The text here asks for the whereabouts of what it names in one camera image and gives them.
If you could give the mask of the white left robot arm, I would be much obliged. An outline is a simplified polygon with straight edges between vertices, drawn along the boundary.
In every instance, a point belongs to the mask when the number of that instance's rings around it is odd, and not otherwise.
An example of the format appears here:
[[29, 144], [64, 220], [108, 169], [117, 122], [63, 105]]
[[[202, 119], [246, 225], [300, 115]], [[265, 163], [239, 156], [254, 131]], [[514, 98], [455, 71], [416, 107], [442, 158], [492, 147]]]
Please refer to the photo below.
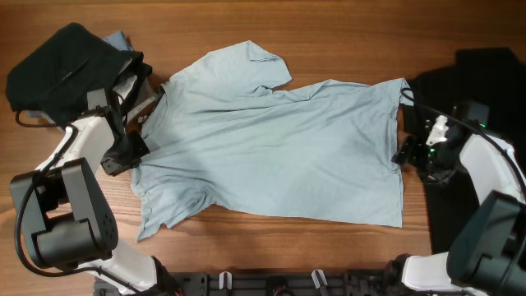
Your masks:
[[178, 282], [160, 261], [123, 242], [96, 180], [137, 162], [113, 111], [91, 111], [66, 123], [65, 137], [35, 170], [10, 183], [14, 242], [21, 264], [48, 278], [90, 273], [121, 295], [175, 295]]

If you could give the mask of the light blue t-shirt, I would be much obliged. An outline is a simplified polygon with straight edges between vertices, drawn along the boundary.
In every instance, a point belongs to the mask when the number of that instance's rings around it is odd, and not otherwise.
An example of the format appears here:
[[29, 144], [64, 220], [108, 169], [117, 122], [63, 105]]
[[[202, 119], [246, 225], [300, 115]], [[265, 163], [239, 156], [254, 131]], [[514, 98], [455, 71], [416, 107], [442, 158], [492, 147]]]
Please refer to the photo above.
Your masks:
[[401, 227], [402, 78], [286, 90], [285, 61], [245, 41], [175, 73], [132, 170], [139, 239], [211, 205], [253, 215]]

